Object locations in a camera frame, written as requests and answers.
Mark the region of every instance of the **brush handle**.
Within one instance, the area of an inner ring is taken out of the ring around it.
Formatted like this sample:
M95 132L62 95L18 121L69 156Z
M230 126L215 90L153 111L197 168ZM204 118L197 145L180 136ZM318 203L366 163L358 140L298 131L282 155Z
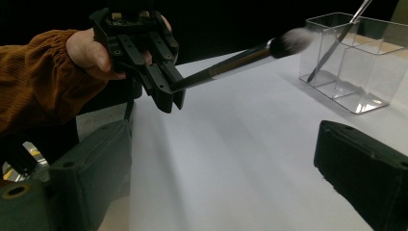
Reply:
M273 59L269 50L269 44L272 40L273 39L177 81L171 85L170 88L173 92L188 89L237 73L244 68L249 69L256 65L264 64L268 62L268 57Z
M329 50L321 57L320 61L316 65L316 68L312 71L312 73L309 75L307 78L307 83L310 83L318 73L318 71L321 69L321 67L328 61L330 56L333 54L333 52L336 50L337 46L342 42L344 37L347 35L347 33L351 30L351 27L353 27L353 23L347 24L347 26L343 29L342 33L339 35L339 37L334 41L333 45L330 46Z
M330 47L330 49L321 57L320 61L316 65L316 68L312 71L312 73L309 75L307 78L306 82L310 83L318 73L318 71L321 69L321 67L327 62L327 60L330 58L330 56L333 54L333 52L336 50L337 46L339 45L340 42L343 41L347 33L351 30L351 28L354 26L354 24L357 22L358 18L363 14L363 12L366 10L366 8L369 6L372 0L365 0L363 4L360 6L358 11L353 15L349 23L345 26L343 29L342 33L339 35L337 40L333 43L333 45Z

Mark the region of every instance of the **transparent box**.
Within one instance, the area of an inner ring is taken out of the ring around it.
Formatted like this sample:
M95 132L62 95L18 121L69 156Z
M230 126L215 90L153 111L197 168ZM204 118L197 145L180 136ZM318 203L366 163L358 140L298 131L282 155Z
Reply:
M300 54L299 79L361 114L391 104L408 69L408 25L352 16L306 20L314 40Z

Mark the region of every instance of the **black mechanical part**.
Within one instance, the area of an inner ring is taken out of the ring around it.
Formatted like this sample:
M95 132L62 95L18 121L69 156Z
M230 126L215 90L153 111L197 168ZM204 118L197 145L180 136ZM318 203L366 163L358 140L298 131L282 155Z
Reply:
M141 11L153 10L153 0L107 0L108 8L113 13L122 13L127 17L138 17Z
M30 179L0 188L0 230L98 230L131 163L127 120L100 127Z
M22 145L22 141L13 135L0 139L0 153L5 161L21 175L30 175L38 163Z
M323 120L314 165L373 230L407 230L407 156L355 128Z
M163 112L171 113L172 103L183 107L185 90L173 93L169 87L183 78L174 66L179 45L159 12L141 11L129 17L105 8L89 18L94 38L107 47L114 70L136 80L129 80L129 101L141 96L143 86ZM152 55L152 64L145 62L144 51Z

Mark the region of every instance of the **hand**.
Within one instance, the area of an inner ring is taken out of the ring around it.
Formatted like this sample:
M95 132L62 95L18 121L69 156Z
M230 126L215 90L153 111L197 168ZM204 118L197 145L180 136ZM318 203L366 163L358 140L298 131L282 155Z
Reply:
M168 30L171 27L163 17ZM108 50L98 41L93 39L93 29L78 31L66 41L66 50L69 58L87 74L97 79L120 80L124 79L125 73L115 73L112 69ZM143 52L148 64L152 62L150 52Z

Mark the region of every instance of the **black background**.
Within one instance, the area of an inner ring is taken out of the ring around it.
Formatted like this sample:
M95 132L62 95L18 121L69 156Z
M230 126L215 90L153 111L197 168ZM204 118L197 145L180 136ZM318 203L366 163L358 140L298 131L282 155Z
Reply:
M155 0L180 43L177 64L251 48L327 13L354 14L357 0L227 1ZM0 45L24 44L52 29L87 29L89 15L108 6L104 0L0 0ZM373 0L363 16L389 21L397 0Z

